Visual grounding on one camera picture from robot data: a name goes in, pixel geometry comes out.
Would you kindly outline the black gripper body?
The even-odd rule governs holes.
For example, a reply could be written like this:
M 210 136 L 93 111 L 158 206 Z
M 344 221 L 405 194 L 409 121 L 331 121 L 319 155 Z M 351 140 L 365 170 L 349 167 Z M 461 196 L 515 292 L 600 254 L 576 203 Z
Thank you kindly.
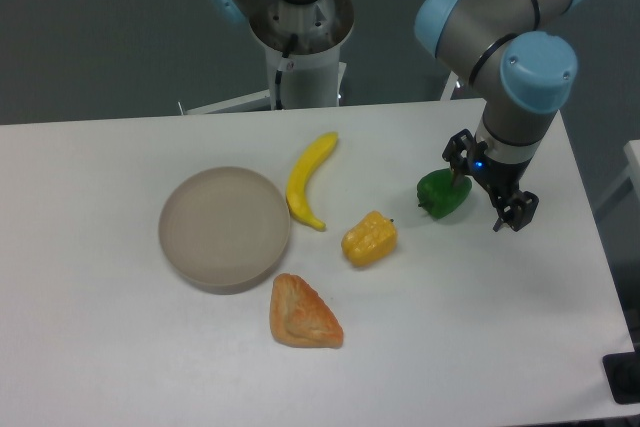
M 484 152 L 469 155 L 466 165 L 469 175 L 490 195 L 494 197 L 510 197 L 519 189 L 531 160 L 520 163 L 498 162 L 485 155 Z

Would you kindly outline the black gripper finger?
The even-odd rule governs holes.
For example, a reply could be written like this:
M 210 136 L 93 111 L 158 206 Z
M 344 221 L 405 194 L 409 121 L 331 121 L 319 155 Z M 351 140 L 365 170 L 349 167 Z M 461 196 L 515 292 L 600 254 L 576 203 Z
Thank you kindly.
M 468 129 L 453 135 L 442 154 L 454 178 L 475 177 L 484 166 L 486 142 L 478 141 Z
M 498 196 L 494 202 L 498 219 L 493 231 L 498 232 L 504 226 L 514 232 L 520 231 L 531 222 L 538 205 L 539 198 L 529 191 L 516 189 L 509 197 Z

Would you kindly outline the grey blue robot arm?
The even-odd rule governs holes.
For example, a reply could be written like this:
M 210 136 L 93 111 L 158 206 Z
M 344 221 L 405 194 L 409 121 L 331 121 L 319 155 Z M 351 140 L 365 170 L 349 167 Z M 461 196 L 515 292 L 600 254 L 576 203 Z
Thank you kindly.
M 211 1 L 262 45 L 273 109 L 337 105 L 350 0 Z M 416 14 L 419 44 L 485 100 L 477 129 L 452 136 L 443 158 L 454 184 L 474 180 L 487 192 L 498 227 L 520 230 L 537 209 L 519 182 L 578 68 L 571 46 L 544 26 L 582 1 L 425 0 Z

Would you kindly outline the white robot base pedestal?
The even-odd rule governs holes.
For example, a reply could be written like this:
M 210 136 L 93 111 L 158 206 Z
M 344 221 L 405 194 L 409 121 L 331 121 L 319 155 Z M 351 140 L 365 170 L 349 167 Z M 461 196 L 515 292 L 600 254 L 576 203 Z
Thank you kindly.
M 346 64 L 342 45 L 354 26 L 351 0 L 309 4 L 279 1 L 249 20 L 265 53 L 268 88 L 214 104 L 184 110 L 184 115 L 334 107 Z

